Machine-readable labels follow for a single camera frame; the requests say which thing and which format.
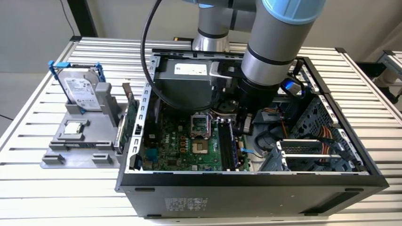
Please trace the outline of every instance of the robotic arm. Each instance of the robotic arm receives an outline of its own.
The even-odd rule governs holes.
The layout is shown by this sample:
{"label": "robotic arm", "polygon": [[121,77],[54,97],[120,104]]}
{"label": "robotic arm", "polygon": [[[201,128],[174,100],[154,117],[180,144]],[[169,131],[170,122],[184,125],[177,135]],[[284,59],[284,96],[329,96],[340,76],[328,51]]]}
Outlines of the robotic arm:
{"label": "robotic arm", "polygon": [[228,30],[246,32],[246,27],[252,28],[241,61],[241,72],[246,79],[237,84],[240,109],[236,121],[241,123],[237,129],[246,133],[246,124],[256,111],[272,102],[325,0],[192,2],[200,4],[193,50],[228,51]]}

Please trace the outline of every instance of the motherboard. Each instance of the motherboard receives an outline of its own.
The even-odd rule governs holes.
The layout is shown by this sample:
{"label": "motherboard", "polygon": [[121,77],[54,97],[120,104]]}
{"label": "motherboard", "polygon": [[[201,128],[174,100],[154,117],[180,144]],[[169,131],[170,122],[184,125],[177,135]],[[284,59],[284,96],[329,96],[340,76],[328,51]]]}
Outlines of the motherboard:
{"label": "motherboard", "polygon": [[188,118],[161,116],[160,140],[145,151],[144,170],[153,171],[248,171],[240,148],[242,137],[224,134],[222,120],[196,113]]}

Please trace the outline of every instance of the aluminum table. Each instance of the aluminum table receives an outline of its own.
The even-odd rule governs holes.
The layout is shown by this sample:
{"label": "aluminum table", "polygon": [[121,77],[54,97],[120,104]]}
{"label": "aluminum table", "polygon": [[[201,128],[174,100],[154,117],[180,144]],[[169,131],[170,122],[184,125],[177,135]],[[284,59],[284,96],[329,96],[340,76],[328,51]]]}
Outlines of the aluminum table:
{"label": "aluminum table", "polygon": [[[189,49],[190,44],[148,41],[148,56],[152,48]],[[242,52],[244,48],[244,44],[230,44],[232,52]],[[327,218],[137,218],[124,194],[113,190],[117,169],[41,169],[38,166],[65,113],[65,96],[47,73],[0,138],[0,225],[400,225],[402,116],[347,53],[337,50],[305,47],[299,56],[309,57],[387,178],[389,188],[380,193]],[[122,82],[129,82],[140,98],[145,78],[137,40],[70,41],[57,61],[100,62],[117,101],[126,100]]]}

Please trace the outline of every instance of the white wall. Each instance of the white wall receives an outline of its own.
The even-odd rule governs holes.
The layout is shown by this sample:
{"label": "white wall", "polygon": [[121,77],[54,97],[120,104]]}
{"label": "white wall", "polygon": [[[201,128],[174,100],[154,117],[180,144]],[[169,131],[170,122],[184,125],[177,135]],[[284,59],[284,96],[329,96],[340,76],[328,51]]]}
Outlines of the white wall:
{"label": "white wall", "polygon": [[[138,39],[152,0],[90,0],[97,14],[96,28],[109,38]],[[356,60],[402,20],[400,0],[327,0],[324,11],[308,34],[304,46],[343,47]],[[162,0],[150,24],[148,38],[192,38],[196,33],[197,9],[181,0]],[[229,33],[230,41],[246,42],[248,34]],[[389,49],[402,49],[402,43]]]}
{"label": "white wall", "polygon": [[70,36],[58,0],[0,0],[0,72],[46,72]]}
{"label": "white wall", "polygon": [[[66,0],[66,15],[71,19]],[[140,38],[153,0],[87,0],[100,37]],[[356,60],[376,48],[402,22],[400,0],[327,0],[305,46],[343,47]],[[181,0],[162,0],[149,29],[149,39],[192,38],[197,8]],[[45,72],[71,36],[58,0],[0,0],[0,72]],[[230,32],[230,41],[246,42],[248,34]],[[402,42],[388,49],[402,50]]]}

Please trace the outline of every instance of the power supply label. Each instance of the power supply label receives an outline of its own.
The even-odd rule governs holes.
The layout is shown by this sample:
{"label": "power supply label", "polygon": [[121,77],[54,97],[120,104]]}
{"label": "power supply label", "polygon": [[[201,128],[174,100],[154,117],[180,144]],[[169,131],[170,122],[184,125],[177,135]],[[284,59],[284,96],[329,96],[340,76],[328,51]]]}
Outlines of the power supply label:
{"label": "power supply label", "polygon": [[197,64],[176,64],[174,74],[208,75],[206,65]]}
{"label": "power supply label", "polygon": [[73,97],[70,101],[87,111],[100,110],[90,82],[78,78],[65,78],[63,82]]}
{"label": "power supply label", "polygon": [[168,211],[204,211],[208,198],[164,198]]}

